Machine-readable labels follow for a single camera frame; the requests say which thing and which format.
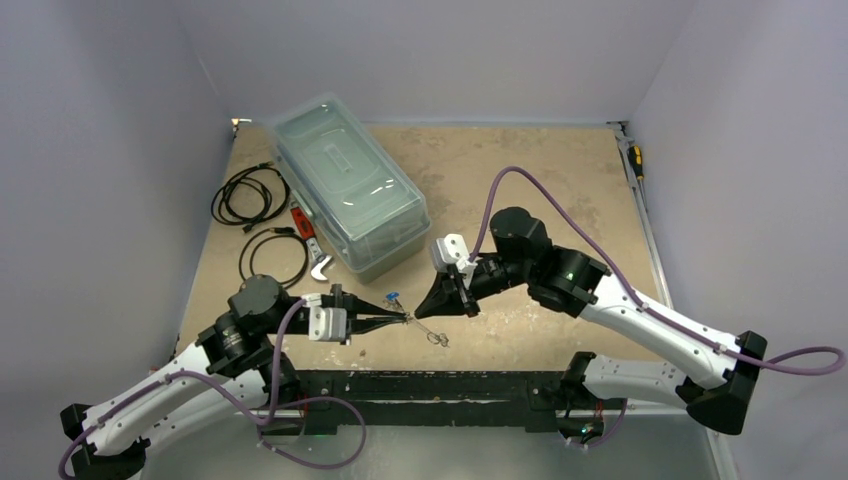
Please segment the metal key organizer plate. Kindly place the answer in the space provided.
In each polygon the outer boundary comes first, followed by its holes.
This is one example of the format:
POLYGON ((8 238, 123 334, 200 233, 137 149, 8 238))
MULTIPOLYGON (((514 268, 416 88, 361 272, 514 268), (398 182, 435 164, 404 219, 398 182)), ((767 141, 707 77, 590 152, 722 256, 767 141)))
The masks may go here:
POLYGON ((427 326, 423 325, 412 312, 408 311, 399 301, 399 296, 394 300, 389 300, 385 297, 385 303, 390 310, 395 310, 397 312, 403 313, 404 317, 407 319, 406 324, 411 325, 413 327, 418 328, 424 334, 426 339, 433 345, 440 346, 442 348, 449 347, 449 338, 445 333, 437 333, 427 326))

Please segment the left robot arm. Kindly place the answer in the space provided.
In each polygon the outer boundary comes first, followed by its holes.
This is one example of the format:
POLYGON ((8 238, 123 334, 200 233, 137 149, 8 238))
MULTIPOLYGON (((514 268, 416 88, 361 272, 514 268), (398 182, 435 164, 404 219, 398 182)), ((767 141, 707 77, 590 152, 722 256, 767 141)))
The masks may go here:
POLYGON ((192 345, 127 391, 61 411, 71 444, 59 461, 60 478, 134 479, 155 447, 236 412, 259 434, 283 411, 305 418, 312 404, 335 403, 362 423, 350 402, 308 392, 283 341, 305 335, 345 344, 407 319, 404 310, 369 303, 338 284, 327 294, 293 295, 268 275, 245 279, 227 305, 192 345))

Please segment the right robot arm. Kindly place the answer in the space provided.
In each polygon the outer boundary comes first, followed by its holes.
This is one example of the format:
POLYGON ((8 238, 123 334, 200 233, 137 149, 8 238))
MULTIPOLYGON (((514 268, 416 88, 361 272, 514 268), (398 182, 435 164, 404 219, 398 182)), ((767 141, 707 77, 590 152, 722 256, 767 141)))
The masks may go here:
POLYGON ((608 328, 660 358, 650 362, 575 354, 557 394, 570 407, 642 400, 681 408, 723 434, 742 432, 760 370, 737 357, 762 359, 765 338, 752 331, 732 335, 712 329, 628 292, 621 277, 602 262, 554 245, 544 223, 523 208, 498 211, 490 232, 494 252, 475 260, 459 234, 435 241, 436 277, 415 318, 473 317, 480 300, 525 286, 541 307, 608 328))

